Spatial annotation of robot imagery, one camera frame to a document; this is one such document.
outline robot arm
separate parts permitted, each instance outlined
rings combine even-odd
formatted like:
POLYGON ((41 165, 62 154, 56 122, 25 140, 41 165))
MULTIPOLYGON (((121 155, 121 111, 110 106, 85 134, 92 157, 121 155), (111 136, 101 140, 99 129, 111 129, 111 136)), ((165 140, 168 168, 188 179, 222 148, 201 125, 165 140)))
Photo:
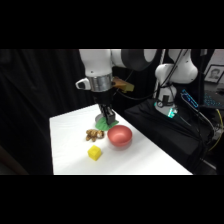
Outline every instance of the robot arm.
POLYGON ((156 69, 156 78, 164 88, 160 89, 155 108, 173 118, 178 111, 174 104, 177 90, 172 83, 189 84, 196 79, 198 70, 191 61, 191 49, 172 49, 169 56, 176 62, 175 65, 163 64, 156 69))
MULTIPOLYGON (((110 125, 115 121, 112 111, 112 67, 118 66, 134 71, 146 69, 153 61, 156 49, 80 49, 85 66, 86 79, 76 83, 78 89, 91 90, 93 98, 99 104, 102 116, 110 125)), ((174 104, 176 88, 174 83, 191 83, 198 74, 191 61, 191 49, 169 50, 174 64, 163 64, 156 69, 156 77, 161 88, 155 108, 162 114, 173 117, 177 112, 174 104)))
POLYGON ((156 49, 80 49, 86 79, 76 83, 78 89, 91 90, 102 115, 110 125, 115 121, 112 111, 112 67, 142 71, 153 61, 156 49))

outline green light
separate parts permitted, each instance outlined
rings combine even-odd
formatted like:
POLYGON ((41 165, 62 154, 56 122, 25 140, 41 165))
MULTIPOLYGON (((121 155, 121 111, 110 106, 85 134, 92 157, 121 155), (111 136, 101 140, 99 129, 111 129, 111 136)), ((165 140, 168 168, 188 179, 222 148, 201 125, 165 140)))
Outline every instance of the green light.
POLYGON ((170 109, 170 112, 168 114, 168 117, 173 118, 175 116, 174 112, 173 112, 173 108, 170 109))

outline black curtain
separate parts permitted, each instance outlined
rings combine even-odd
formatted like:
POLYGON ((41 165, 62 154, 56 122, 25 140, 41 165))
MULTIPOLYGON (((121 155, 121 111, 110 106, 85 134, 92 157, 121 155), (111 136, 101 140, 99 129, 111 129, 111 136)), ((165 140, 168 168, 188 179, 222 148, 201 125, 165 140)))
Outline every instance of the black curtain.
MULTIPOLYGON (((152 66, 130 77, 135 85, 130 96, 152 93, 160 53, 152 66)), ((114 68, 114 76, 122 79, 130 72, 114 68)), ((91 92, 75 87, 84 77, 77 49, 0 50, 0 145, 29 174, 53 174, 49 118, 94 104, 91 92)), ((123 115, 140 102, 117 94, 113 107, 123 115)))

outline red bowl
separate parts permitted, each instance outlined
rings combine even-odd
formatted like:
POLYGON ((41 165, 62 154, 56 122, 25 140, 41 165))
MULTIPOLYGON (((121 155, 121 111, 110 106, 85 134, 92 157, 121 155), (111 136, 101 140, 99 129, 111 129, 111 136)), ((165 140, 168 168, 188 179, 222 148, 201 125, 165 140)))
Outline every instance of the red bowl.
POLYGON ((117 147, 127 145, 132 139, 132 131, 123 125, 116 125, 107 133, 111 143, 117 147))

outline white tabletop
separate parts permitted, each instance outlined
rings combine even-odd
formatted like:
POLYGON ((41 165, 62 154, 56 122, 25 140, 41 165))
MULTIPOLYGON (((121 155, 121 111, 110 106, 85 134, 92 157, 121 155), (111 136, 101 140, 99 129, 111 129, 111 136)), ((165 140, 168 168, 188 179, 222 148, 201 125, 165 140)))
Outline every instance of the white tabletop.
POLYGON ((86 131, 95 129, 98 105, 50 119, 51 146, 55 175, 191 175, 184 167, 116 114, 120 125, 132 130, 132 142, 113 146, 107 133, 95 143, 86 141, 86 131), (96 145, 102 150, 98 161, 87 151, 96 145))

